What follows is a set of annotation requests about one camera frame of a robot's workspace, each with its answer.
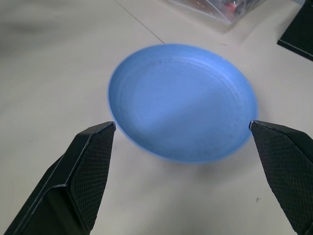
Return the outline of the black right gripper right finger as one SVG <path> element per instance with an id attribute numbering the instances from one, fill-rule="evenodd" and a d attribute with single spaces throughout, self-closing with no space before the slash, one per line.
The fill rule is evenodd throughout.
<path id="1" fill-rule="evenodd" d="M 297 235 L 313 235 L 313 139 L 283 125 L 249 124 L 274 196 Z"/>

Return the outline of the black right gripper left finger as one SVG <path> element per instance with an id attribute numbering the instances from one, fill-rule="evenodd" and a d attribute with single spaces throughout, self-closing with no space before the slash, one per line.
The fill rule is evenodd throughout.
<path id="1" fill-rule="evenodd" d="M 114 133 L 113 121 L 78 133 L 4 235 L 90 235 L 107 183 Z"/>

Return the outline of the blue round plate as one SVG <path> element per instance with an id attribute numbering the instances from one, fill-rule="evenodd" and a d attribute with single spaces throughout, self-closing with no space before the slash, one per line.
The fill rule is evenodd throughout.
<path id="1" fill-rule="evenodd" d="M 143 150 L 170 161 L 219 161 L 250 139 L 255 92 L 225 58 L 200 47 L 161 44 L 125 58 L 108 83 L 120 130 Z"/>

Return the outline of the black stitched box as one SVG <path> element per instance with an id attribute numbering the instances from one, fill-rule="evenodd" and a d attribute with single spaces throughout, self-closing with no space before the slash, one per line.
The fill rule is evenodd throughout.
<path id="1" fill-rule="evenodd" d="M 277 45 L 313 62 L 313 0 L 304 1 Z"/>

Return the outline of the clear plastic bag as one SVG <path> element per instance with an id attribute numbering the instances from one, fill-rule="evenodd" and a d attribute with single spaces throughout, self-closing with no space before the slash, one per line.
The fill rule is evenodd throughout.
<path id="1" fill-rule="evenodd" d="M 218 31 L 229 30 L 259 4 L 259 0 L 163 0 L 173 8 Z"/>

